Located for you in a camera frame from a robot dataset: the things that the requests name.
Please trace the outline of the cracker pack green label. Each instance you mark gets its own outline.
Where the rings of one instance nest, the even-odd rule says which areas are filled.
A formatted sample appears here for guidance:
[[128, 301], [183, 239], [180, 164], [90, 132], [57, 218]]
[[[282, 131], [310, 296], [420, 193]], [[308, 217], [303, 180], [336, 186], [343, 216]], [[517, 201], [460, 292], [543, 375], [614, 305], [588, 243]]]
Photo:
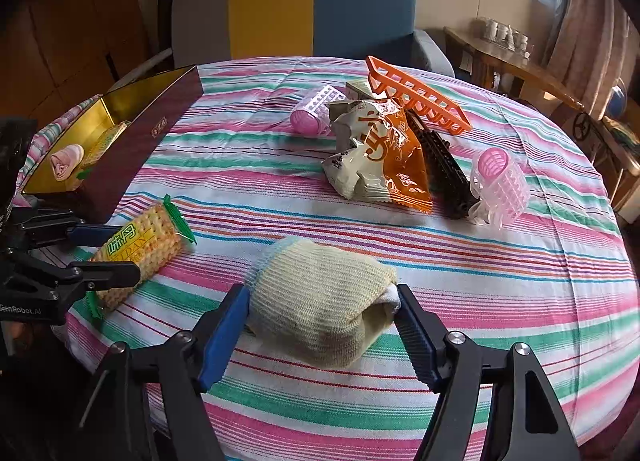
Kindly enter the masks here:
[[133, 262], [140, 269], [140, 280], [125, 288], [88, 292], [85, 301], [91, 316], [102, 319], [114, 311], [139, 285], [175, 259], [187, 243], [196, 244], [194, 233], [170, 195], [122, 226], [93, 254], [90, 261]]

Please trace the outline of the cream sock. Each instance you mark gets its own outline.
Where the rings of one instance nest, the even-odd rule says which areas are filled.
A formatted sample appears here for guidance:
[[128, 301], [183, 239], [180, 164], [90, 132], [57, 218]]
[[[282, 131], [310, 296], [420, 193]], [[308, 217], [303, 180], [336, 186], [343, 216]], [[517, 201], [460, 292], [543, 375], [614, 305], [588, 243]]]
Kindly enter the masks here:
[[370, 255], [288, 237], [271, 244], [244, 279], [247, 327], [303, 363], [355, 363], [401, 307], [397, 271]]

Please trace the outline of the pink sock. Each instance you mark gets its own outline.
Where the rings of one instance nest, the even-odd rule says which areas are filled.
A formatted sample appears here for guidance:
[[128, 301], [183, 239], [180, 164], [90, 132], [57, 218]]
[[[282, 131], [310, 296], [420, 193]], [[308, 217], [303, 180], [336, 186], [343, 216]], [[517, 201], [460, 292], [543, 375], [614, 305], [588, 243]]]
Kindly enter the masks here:
[[79, 144], [70, 144], [53, 152], [50, 157], [50, 164], [55, 181], [62, 182], [67, 180], [73, 170], [81, 163], [84, 155], [84, 147]]

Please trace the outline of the black hair comb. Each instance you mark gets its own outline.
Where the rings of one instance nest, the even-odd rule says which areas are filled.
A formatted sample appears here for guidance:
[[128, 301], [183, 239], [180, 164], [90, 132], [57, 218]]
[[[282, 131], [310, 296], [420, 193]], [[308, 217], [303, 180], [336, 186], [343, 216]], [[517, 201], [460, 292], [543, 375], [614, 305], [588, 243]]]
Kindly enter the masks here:
[[407, 121], [420, 142], [427, 174], [435, 185], [436, 197], [442, 201], [442, 210], [454, 220], [467, 218], [478, 199], [472, 195], [470, 181], [450, 154], [450, 143], [430, 130], [413, 110], [407, 111]]

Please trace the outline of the pink hair roller with clip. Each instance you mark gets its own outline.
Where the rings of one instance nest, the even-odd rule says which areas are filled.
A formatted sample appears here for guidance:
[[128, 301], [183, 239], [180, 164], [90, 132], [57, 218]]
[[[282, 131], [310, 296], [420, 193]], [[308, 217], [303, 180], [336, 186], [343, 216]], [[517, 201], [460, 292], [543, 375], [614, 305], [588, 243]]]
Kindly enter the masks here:
[[469, 219], [501, 228], [526, 210], [530, 198], [521, 166], [503, 149], [491, 147], [474, 158], [470, 174], [471, 194], [477, 203]]

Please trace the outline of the orange white snack bag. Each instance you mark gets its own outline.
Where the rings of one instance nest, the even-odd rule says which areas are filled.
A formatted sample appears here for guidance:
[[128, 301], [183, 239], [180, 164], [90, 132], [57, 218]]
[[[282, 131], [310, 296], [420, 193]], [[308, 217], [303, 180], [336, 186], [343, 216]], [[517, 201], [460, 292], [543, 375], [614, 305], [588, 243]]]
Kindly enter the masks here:
[[331, 129], [336, 152], [321, 166], [340, 196], [432, 212], [422, 147], [396, 100], [354, 100]]

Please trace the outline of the orange plastic comb clip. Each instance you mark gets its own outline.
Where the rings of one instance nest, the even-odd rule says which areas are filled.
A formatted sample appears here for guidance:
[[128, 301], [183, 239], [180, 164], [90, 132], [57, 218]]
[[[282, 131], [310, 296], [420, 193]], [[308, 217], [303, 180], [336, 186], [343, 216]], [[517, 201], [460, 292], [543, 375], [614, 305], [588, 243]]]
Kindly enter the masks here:
[[472, 125], [461, 107], [446, 95], [374, 56], [366, 58], [370, 88], [412, 110], [421, 119], [439, 125], [451, 135], [470, 132]]

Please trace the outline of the small green cream carton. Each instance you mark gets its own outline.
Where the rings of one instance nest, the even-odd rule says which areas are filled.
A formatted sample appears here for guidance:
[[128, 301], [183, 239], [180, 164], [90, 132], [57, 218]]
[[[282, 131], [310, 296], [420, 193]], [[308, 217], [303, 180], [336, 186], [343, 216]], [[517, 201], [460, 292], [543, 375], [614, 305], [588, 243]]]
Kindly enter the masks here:
[[350, 80], [345, 84], [345, 95], [348, 99], [361, 100], [373, 99], [369, 82], [367, 80]]

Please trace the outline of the gold maroon tin box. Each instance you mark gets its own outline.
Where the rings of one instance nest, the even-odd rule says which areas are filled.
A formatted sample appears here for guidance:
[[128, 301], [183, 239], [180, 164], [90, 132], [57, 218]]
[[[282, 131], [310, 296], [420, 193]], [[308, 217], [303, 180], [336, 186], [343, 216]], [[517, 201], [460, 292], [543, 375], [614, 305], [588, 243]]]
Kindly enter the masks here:
[[[68, 209], [91, 223], [105, 223], [134, 177], [164, 136], [203, 94], [198, 68], [184, 67], [117, 88], [87, 108], [62, 133], [32, 172], [22, 194]], [[85, 155], [111, 126], [130, 125], [82, 180], [73, 170], [55, 181], [50, 157], [70, 144]]]

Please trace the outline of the striped pink green tablecloth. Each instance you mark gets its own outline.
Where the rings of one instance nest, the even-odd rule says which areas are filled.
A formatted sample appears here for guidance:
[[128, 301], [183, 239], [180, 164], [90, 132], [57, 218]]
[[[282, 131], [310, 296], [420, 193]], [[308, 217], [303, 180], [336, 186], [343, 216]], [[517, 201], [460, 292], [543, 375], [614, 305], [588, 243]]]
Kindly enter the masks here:
[[[168, 194], [198, 244], [93, 323], [85, 304], [54, 346], [93, 371], [108, 345], [162, 343], [217, 306], [265, 247], [299, 236], [397, 269], [423, 307], [476, 343], [529, 344], [578, 444], [620, 415], [639, 367], [637, 275], [589, 159], [543, 114], [496, 94], [409, 71], [457, 102], [473, 129], [451, 137], [465, 173], [509, 151], [532, 193], [501, 229], [387, 204], [347, 201], [326, 181], [329, 136], [294, 135], [290, 112], [319, 85], [367, 75], [364, 62], [255, 58], [198, 67], [203, 95], [144, 163], [110, 223]], [[224, 453], [238, 460], [410, 460], [437, 396], [414, 377], [395, 327], [350, 368], [320, 370], [243, 333], [204, 396]]]

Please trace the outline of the wooden wardrobe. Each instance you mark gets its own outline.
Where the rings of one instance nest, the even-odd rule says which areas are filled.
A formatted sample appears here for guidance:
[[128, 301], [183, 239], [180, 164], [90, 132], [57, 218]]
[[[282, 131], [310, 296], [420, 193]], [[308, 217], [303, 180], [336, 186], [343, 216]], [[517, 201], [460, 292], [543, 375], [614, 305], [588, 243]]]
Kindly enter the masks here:
[[138, 0], [1, 0], [1, 114], [46, 125], [150, 56]]

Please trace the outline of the wooden side table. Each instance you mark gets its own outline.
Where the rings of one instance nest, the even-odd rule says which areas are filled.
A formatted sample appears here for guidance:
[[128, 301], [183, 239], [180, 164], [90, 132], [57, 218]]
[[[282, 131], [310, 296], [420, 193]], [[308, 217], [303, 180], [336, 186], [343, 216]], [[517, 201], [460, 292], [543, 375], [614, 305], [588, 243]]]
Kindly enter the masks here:
[[534, 64], [518, 54], [510, 52], [498, 44], [488, 42], [469, 33], [457, 32], [453, 28], [445, 27], [446, 56], [453, 65], [461, 64], [463, 52], [472, 57], [472, 83], [480, 88], [491, 88], [495, 73], [509, 73], [514, 77], [508, 96], [518, 98], [523, 85], [530, 83], [541, 91], [553, 95], [570, 108], [582, 111], [584, 105], [578, 97], [565, 87], [546, 69]]

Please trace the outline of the white cups on table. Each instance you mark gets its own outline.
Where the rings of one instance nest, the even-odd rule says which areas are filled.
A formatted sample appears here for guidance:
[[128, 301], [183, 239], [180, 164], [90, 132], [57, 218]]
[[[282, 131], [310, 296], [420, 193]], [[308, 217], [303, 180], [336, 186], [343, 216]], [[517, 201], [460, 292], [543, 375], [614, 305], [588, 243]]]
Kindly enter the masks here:
[[482, 38], [485, 41], [498, 44], [508, 51], [529, 59], [532, 54], [529, 36], [504, 24], [494, 18], [484, 18]]

